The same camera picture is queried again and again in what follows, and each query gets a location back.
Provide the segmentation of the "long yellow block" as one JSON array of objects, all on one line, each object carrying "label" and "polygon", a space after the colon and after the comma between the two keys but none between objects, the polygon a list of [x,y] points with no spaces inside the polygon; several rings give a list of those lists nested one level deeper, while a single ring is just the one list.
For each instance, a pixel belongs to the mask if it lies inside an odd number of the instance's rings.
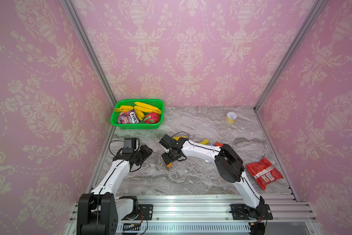
[{"label": "long yellow block", "polygon": [[183,136],[183,137],[173,137],[174,140],[178,141],[180,138],[185,138],[187,139],[187,137]]}]

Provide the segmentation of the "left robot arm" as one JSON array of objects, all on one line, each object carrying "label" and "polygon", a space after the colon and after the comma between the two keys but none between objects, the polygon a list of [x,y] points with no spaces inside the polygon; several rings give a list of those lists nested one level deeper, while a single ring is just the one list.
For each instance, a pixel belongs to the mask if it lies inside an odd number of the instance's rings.
[{"label": "left robot arm", "polygon": [[152,154],[147,145],[137,150],[122,148],[114,157],[106,176],[90,193],[83,194],[78,201],[78,235],[114,235],[122,219],[136,219],[140,222],[131,229],[139,228],[146,217],[140,211],[136,196],[122,196],[115,199],[121,183],[133,166],[141,167]]}]

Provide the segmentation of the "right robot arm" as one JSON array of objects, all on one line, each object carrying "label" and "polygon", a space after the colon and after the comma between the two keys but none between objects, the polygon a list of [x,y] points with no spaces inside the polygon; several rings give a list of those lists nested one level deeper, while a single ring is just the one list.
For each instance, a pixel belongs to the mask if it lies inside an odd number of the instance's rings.
[{"label": "right robot arm", "polygon": [[161,155],[166,165],[175,161],[184,161],[190,157],[214,163],[221,178],[232,183],[243,199],[244,207],[234,209],[233,213],[243,213],[248,218],[256,220],[273,218],[269,205],[249,182],[243,160],[231,146],[227,144],[206,146],[188,138],[180,137],[176,140],[168,135],[165,135],[159,143],[166,149],[166,152]]}]

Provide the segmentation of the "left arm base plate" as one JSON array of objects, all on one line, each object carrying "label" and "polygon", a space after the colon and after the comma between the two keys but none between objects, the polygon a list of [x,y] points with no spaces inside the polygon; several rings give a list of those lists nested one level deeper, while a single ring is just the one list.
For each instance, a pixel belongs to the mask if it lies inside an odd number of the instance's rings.
[{"label": "left arm base plate", "polygon": [[144,217],[145,220],[152,220],[153,215],[153,204],[140,204],[138,212],[133,212],[123,217],[122,220],[141,220]]}]

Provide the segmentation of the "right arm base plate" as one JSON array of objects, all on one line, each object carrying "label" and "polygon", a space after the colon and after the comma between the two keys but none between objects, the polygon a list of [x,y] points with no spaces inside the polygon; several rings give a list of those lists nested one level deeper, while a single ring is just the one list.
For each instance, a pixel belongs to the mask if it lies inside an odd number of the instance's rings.
[{"label": "right arm base plate", "polygon": [[257,208],[245,204],[231,204],[230,213],[234,220],[273,220],[273,215],[268,204],[259,205]]}]

